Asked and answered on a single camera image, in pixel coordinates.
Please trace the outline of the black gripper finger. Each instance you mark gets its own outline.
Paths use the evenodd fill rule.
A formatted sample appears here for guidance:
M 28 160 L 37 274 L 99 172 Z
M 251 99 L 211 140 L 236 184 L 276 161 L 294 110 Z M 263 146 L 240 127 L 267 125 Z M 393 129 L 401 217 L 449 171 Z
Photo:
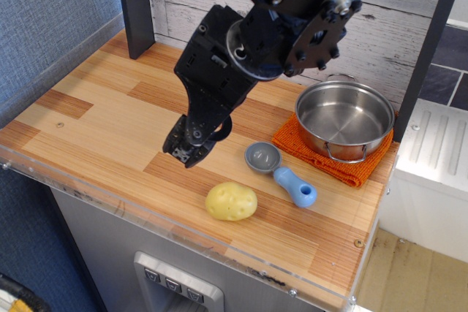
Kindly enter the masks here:
M 167 142 L 167 152 L 182 162 L 185 168 L 191 168 L 201 162 L 214 148 L 216 142 L 208 141 L 201 146 L 195 146 L 186 140 Z
M 210 136 L 210 141 L 220 142 L 226 139 L 232 131 L 232 118 L 228 116 L 222 123 L 221 128 L 213 132 Z

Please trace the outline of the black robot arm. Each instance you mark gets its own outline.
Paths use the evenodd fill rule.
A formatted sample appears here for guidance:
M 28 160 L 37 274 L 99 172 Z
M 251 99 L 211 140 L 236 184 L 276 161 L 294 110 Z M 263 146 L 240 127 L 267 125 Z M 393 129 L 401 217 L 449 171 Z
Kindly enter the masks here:
M 239 15 L 216 5 L 201 20 L 175 66 L 188 111 L 163 151 L 185 167 L 201 162 L 232 129 L 231 113 L 261 81 L 324 69 L 362 0 L 251 0 Z

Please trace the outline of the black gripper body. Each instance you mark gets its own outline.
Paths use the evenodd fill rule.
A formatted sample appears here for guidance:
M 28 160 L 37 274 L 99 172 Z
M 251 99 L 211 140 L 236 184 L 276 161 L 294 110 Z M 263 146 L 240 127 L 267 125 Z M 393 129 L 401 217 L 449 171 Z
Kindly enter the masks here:
M 186 140 L 201 146 L 246 98 L 256 82 L 243 75 L 230 60 L 226 37 L 241 16 L 229 7 L 213 6 L 188 41 L 174 72 L 183 83 L 189 101 L 167 136 L 167 142 Z

